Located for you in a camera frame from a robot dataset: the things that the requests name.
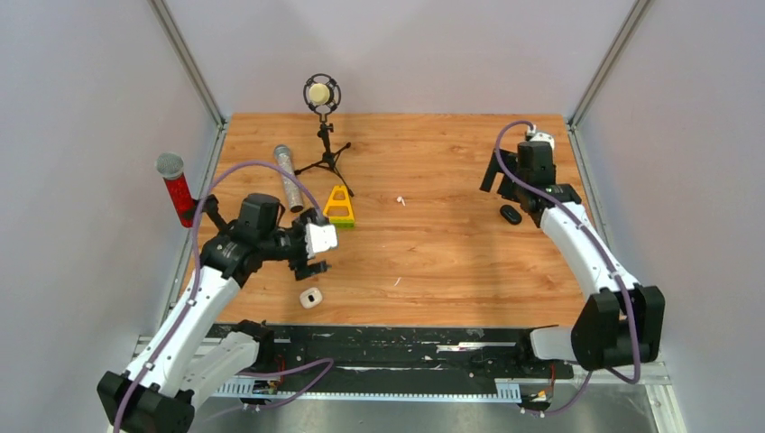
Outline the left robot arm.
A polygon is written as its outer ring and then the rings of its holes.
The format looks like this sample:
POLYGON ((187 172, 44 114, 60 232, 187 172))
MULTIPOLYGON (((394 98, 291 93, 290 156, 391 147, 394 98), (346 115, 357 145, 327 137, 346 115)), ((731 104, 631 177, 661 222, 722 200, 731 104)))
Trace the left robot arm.
POLYGON ((337 248, 336 227, 315 208, 282 227, 283 213, 276 197, 253 193, 230 222, 209 214, 218 233, 202 247, 175 308, 123 372, 107 372, 97 385, 115 431, 187 432, 197 409, 226 381, 248 368, 264 373, 274 366, 273 332, 249 320, 206 355, 195 355, 217 317, 264 263, 286 262, 298 281, 328 270, 316 257, 337 248))

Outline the white earbud case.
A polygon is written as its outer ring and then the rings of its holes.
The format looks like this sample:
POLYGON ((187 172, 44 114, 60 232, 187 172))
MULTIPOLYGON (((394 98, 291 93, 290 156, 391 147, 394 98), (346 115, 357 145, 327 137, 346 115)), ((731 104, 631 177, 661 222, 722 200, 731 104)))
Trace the white earbud case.
POLYGON ((312 287, 301 292, 299 296, 300 305, 304 309, 313 309, 324 299, 323 293, 317 287, 312 287))

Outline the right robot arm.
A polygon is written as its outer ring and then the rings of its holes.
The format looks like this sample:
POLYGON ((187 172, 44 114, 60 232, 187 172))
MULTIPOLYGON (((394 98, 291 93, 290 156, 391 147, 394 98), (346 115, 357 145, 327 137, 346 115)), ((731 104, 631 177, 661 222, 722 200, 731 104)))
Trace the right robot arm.
POLYGON ((650 363, 659 355, 666 301, 656 286, 641 284, 607 248, 570 184, 556 181, 553 146, 522 142, 515 152, 495 149, 480 189, 495 189, 521 210, 557 247, 585 297, 572 327, 530 331, 515 352, 519 371, 538 376, 551 360, 587 371, 650 363))

